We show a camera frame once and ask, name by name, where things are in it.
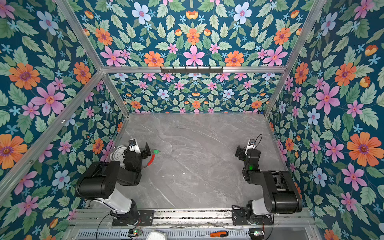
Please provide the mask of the red capped key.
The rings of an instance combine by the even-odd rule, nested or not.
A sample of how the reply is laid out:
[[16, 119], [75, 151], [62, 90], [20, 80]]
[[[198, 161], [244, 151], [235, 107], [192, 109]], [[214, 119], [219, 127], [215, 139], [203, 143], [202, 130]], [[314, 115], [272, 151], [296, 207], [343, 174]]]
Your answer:
[[153, 154], [152, 157], [151, 157], [151, 159], [150, 159], [150, 161], [147, 163], [147, 166], [148, 166], [148, 167], [154, 162], [155, 157], [156, 157], [156, 155]]

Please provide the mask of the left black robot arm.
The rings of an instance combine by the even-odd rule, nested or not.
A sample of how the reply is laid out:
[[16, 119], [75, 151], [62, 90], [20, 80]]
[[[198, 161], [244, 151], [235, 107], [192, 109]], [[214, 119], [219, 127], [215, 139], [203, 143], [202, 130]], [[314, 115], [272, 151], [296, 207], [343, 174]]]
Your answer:
[[113, 161], [92, 163], [79, 178], [76, 194], [86, 200], [100, 203], [110, 209], [114, 227], [151, 226], [155, 211], [138, 210], [134, 200], [124, 196], [117, 185], [138, 186], [142, 178], [143, 160], [154, 155], [148, 144], [140, 149], [136, 139], [113, 153]]

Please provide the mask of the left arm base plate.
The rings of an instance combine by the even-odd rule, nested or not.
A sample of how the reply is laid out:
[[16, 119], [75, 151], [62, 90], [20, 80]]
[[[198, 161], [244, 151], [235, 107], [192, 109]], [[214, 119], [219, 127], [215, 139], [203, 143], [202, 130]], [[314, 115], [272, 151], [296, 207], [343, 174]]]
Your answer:
[[135, 227], [152, 226], [154, 220], [154, 210], [131, 210], [125, 214], [111, 213], [113, 217], [112, 226], [114, 227]]

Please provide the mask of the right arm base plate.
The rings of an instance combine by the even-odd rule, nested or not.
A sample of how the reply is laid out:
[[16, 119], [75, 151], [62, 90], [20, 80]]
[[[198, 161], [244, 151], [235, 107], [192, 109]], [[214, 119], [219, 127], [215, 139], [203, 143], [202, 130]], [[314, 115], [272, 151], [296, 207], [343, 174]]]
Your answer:
[[273, 220], [270, 215], [250, 215], [243, 209], [232, 209], [232, 221], [234, 226], [272, 226]]

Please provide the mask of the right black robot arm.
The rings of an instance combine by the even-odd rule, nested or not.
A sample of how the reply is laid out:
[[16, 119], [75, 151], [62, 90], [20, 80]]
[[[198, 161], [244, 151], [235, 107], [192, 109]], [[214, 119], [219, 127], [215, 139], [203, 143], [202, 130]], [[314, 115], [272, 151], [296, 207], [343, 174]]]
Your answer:
[[290, 215], [303, 209], [303, 201], [291, 175], [287, 171], [263, 171], [259, 168], [261, 152], [254, 145], [238, 146], [235, 156], [243, 161], [244, 180], [262, 188], [262, 197], [250, 200], [245, 207], [232, 205], [233, 221], [257, 225], [273, 214]]

